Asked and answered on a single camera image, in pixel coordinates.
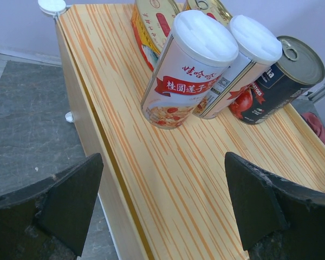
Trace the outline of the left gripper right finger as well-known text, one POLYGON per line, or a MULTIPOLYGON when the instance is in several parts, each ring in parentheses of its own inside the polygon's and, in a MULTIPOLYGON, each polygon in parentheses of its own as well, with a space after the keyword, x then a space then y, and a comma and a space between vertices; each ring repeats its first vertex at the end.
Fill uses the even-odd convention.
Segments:
POLYGON ((325 259, 325 193, 268 172, 233 152, 225 173, 250 259, 325 259))

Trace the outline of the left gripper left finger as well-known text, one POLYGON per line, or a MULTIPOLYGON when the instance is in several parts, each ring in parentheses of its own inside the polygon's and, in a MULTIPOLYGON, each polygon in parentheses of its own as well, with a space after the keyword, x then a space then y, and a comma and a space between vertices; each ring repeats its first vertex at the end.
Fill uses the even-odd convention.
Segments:
POLYGON ((0 196, 0 259, 77 259, 83 253, 103 171, 92 154, 0 196))

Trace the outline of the dark blue round can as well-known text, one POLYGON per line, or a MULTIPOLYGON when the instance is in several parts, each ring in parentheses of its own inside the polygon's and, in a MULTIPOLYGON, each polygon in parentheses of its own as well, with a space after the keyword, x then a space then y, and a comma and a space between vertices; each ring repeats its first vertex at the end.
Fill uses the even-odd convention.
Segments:
POLYGON ((240 121, 257 125, 323 81, 325 67, 318 54, 291 36, 279 36, 282 56, 229 105, 240 121))

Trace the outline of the white-lid cylindrical can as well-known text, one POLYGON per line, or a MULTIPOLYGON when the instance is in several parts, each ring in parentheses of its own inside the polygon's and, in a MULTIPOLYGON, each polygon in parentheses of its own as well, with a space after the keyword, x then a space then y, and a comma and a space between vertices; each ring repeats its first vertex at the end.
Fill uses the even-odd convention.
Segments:
POLYGON ((179 13, 142 98, 144 117, 163 129, 182 125, 238 53, 221 23, 199 10, 179 13))

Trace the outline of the oval fish can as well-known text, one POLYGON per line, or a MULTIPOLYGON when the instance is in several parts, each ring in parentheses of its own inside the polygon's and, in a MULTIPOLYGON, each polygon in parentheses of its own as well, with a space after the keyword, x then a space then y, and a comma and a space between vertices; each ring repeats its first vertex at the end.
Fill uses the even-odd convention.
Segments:
POLYGON ((186 10, 200 10, 225 27, 232 19, 232 15, 219 0, 186 0, 182 11, 186 10))
POLYGON ((140 52, 154 69, 168 38, 174 18, 180 12, 175 1, 136 0, 131 25, 140 52))

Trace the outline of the oval fish can front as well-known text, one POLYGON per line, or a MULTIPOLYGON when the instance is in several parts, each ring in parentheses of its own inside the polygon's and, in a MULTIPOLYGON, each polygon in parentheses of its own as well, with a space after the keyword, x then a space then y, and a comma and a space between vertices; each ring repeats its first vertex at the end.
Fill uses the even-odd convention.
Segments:
POLYGON ((140 52, 154 69, 168 38, 174 18, 180 12, 175 1, 136 0, 131 25, 140 52))

